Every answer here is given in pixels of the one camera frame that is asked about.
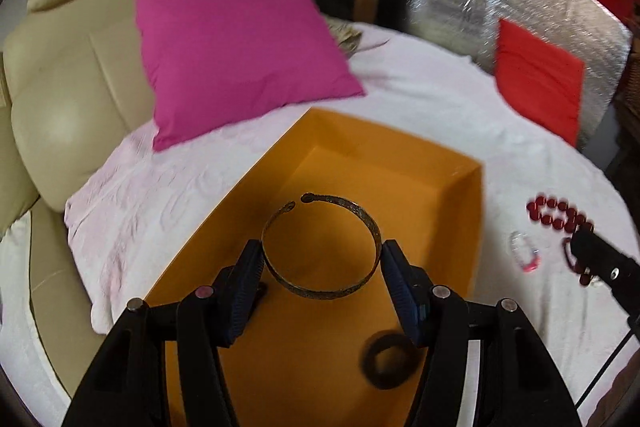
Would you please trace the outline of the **bronze cuff bangle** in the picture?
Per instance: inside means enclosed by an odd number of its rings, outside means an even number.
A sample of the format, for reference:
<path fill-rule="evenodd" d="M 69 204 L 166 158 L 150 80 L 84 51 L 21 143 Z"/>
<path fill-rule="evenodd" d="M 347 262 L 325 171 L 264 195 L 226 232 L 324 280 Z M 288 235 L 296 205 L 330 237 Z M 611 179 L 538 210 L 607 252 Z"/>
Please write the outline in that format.
<path fill-rule="evenodd" d="M 356 295 L 380 277 L 381 227 L 348 197 L 280 192 L 260 228 L 266 272 L 287 293 L 309 300 Z"/>

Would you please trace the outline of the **dark red thin bangle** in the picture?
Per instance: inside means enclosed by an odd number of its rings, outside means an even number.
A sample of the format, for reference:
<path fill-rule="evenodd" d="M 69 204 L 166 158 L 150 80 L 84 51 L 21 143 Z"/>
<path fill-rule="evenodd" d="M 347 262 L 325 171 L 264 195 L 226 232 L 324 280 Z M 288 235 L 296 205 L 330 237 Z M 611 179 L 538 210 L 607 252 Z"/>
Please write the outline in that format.
<path fill-rule="evenodd" d="M 579 277 L 579 284 L 582 287 L 588 287 L 592 282 L 592 274 L 588 268 L 585 268 L 579 260 L 573 255 L 570 249 L 570 238 L 562 239 L 562 251 L 568 269 Z"/>

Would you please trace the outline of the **orange cardboard box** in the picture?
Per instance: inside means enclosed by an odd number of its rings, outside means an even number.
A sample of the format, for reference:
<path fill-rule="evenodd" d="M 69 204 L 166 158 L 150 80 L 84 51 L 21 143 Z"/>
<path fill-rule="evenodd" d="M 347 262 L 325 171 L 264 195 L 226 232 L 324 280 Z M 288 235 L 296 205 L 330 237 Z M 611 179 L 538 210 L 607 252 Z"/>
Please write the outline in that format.
<path fill-rule="evenodd" d="M 418 382 L 373 387 L 360 361 L 399 324 L 373 266 L 367 228 L 306 193 L 356 202 L 411 263 L 461 296 L 473 288 L 483 221 L 483 168 L 455 150 L 373 122 L 313 108 L 243 176 L 149 292 L 177 301 L 265 239 L 268 291 L 221 351 L 243 426 L 400 426 Z"/>

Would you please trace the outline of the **red pillow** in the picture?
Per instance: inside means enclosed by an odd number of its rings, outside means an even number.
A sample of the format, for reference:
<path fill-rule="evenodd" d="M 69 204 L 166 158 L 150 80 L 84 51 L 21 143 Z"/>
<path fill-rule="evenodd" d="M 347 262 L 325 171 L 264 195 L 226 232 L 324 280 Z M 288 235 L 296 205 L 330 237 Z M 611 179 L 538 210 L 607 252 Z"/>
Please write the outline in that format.
<path fill-rule="evenodd" d="M 498 23 L 495 77 L 516 113 L 577 145 L 585 63 L 525 28 Z"/>

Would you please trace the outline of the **magenta pillow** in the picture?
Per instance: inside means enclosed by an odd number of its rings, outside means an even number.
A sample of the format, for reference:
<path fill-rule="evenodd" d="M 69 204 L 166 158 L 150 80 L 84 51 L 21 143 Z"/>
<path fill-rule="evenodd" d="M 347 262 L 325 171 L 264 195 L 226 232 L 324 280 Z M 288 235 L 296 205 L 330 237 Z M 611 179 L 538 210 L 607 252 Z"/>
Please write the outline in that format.
<path fill-rule="evenodd" d="M 314 0 L 134 0 L 157 152 L 364 89 Z"/>

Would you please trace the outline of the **patterned fabric bundle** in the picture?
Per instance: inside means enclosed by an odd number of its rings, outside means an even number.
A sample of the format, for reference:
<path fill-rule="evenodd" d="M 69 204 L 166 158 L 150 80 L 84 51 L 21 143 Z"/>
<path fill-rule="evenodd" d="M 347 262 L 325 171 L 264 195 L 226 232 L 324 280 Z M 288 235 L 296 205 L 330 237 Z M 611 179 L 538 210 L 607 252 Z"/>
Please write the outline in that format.
<path fill-rule="evenodd" d="M 362 44 L 363 32 L 347 20 L 340 20 L 339 18 L 327 15 L 323 15 L 323 19 L 332 39 L 346 58 L 352 58 L 360 52 L 372 51 L 388 43 L 388 39 L 386 39 L 364 46 Z"/>

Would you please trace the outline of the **silver foil insulation sheet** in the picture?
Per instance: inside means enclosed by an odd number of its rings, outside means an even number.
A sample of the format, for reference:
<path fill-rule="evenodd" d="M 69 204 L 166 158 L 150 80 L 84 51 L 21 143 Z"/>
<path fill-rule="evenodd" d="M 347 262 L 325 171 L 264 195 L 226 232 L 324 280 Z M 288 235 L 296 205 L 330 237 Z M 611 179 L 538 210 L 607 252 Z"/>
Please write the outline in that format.
<path fill-rule="evenodd" d="M 622 78 L 631 31 L 597 0 L 407 0 L 401 28 L 493 72 L 499 20 L 510 20 L 585 63 L 577 137 L 584 148 Z"/>

